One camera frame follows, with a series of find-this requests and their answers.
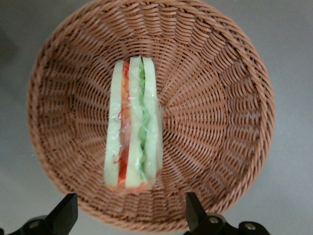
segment bread slice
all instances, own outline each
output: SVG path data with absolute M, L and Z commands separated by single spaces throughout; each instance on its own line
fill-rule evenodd
M 123 61 L 118 61 L 114 66 L 111 81 L 110 111 L 107 131 L 107 144 L 104 163 L 104 182 L 107 186 L 117 186 L 119 163 L 114 163 L 118 159 L 121 129 L 121 120 L 118 114 L 121 112 L 121 81 L 122 81 Z

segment wrapped sandwich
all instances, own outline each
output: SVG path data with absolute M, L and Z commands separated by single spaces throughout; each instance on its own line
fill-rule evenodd
M 105 186 L 149 190 L 162 169 L 162 110 L 151 58 L 115 64 L 104 163 Z

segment tomato slice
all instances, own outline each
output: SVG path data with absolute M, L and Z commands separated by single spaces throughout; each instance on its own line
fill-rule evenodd
M 130 100 L 129 100 L 129 62 L 123 63 L 123 72 L 122 72 L 122 104 L 121 104 L 121 113 L 119 118 L 121 119 L 121 131 L 120 131 L 120 140 L 121 148 L 119 152 L 119 174 L 118 174 L 118 183 L 122 184 L 126 179 L 126 170 L 128 163 L 128 153 L 129 145 L 131 139 L 131 110 L 130 110 Z

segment black clamp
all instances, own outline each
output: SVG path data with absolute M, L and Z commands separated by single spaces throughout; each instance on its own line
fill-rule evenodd
M 77 218 L 77 194 L 70 193 L 49 215 L 32 218 L 8 235 L 68 235 Z M 0 229 L 0 235 L 4 235 L 3 229 Z
M 245 221 L 236 229 L 222 215 L 207 214 L 193 192 L 186 195 L 186 220 L 190 231 L 184 235 L 269 235 L 259 223 Z

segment woven basket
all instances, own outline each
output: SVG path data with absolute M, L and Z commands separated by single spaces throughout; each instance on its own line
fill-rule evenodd
M 164 110 L 164 163 L 152 191 L 104 187 L 117 60 L 152 57 Z M 67 17 L 35 62 L 27 96 L 37 156 L 79 207 L 129 231 L 185 230 L 185 194 L 223 212 L 252 185 L 274 125 L 268 73 L 249 38 L 199 0 L 98 0 Z

